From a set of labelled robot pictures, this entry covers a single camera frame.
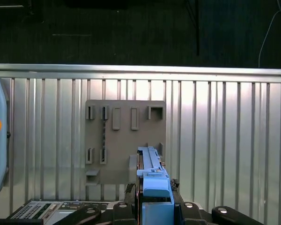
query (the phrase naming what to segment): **silver bolt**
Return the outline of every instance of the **silver bolt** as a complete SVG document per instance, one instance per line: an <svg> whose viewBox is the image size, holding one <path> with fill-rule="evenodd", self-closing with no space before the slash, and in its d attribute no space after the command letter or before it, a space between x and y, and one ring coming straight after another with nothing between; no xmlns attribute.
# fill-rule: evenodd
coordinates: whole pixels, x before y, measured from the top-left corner
<svg viewBox="0 0 281 225"><path fill-rule="evenodd" d="M95 211L91 208L86 211L86 213L94 213Z"/></svg>
<svg viewBox="0 0 281 225"><path fill-rule="evenodd" d="M185 203L185 206L186 206L187 208L192 208L192 207L193 207L193 205L192 205L191 203L189 203L189 202Z"/></svg>
<svg viewBox="0 0 281 225"><path fill-rule="evenodd" d="M218 210L219 210L221 213L223 213L223 214L226 214L226 213L227 213L227 210L224 209L224 208L219 208Z"/></svg>

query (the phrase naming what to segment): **gray slot holder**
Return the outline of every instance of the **gray slot holder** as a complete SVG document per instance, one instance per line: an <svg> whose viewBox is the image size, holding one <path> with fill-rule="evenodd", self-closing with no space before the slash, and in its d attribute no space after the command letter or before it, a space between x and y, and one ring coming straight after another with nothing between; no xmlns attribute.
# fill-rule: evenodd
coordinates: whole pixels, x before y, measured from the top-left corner
<svg viewBox="0 0 281 225"><path fill-rule="evenodd" d="M131 107L131 130L139 129L139 114L140 110L138 107Z"/></svg>
<svg viewBox="0 0 281 225"><path fill-rule="evenodd" d="M89 148L85 152L85 164L92 164L94 163L94 148Z"/></svg>
<svg viewBox="0 0 281 225"><path fill-rule="evenodd" d="M87 120L94 120L96 114L96 108L94 105L90 105L86 108L86 119Z"/></svg>
<svg viewBox="0 0 281 225"><path fill-rule="evenodd" d="M85 120L85 146L86 151L91 151L85 154L88 185L135 181L135 155L141 146L155 147L161 160L165 160L164 101L88 100L86 109L89 108L93 119Z"/></svg>
<svg viewBox="0 0 281 225"><path fill-rule="evenodd" d="M112 129L120 130L121 127L121 107L112 109Z"/></svg>

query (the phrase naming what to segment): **gray tool slot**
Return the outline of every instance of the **gray tool slot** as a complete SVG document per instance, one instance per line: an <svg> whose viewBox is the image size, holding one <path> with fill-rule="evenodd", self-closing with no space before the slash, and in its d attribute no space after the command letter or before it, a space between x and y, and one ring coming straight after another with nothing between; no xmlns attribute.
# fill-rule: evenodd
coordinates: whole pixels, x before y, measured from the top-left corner
<svg viewBox="0 0 281 225"><path fill-rule="evenodd" d="M112 109L112 129L120 130L121 127L121 107Z"/></svg>
<svg viewBox="0 0 281 225"><path fill-rule="evenodd" d="M140 111L137 107L131 108L131 130L139 129L139 114Z"/></svg>

